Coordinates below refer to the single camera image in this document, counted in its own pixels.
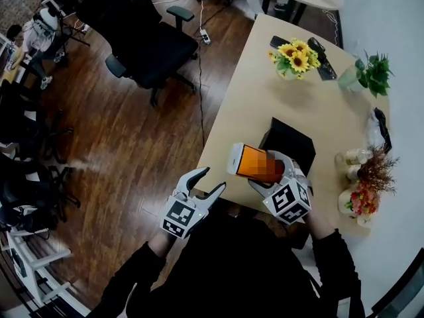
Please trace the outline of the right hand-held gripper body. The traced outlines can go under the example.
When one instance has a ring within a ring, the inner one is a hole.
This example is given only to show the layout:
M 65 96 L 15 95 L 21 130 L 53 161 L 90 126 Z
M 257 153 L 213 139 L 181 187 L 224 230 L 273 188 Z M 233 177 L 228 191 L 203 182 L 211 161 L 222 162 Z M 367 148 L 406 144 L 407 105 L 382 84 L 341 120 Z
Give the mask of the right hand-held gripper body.
M 308 187 L 309 180 L 304 173 L 300 168 L 294 168 L 293 178 L 262 190 L 263 204 L 277 220 L 291 225 L 311 211 Z

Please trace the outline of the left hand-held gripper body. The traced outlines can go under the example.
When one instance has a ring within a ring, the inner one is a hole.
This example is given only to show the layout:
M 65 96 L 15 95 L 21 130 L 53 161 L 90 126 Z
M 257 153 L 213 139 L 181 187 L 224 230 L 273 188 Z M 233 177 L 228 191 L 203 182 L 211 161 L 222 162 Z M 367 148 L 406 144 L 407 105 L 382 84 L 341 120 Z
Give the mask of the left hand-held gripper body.
M 160 228 L 179 239 L 186 239 L 208 216 L 212 204 L 212 197 L 191 197 L 188 192 L 175 191 L 160 214 Z

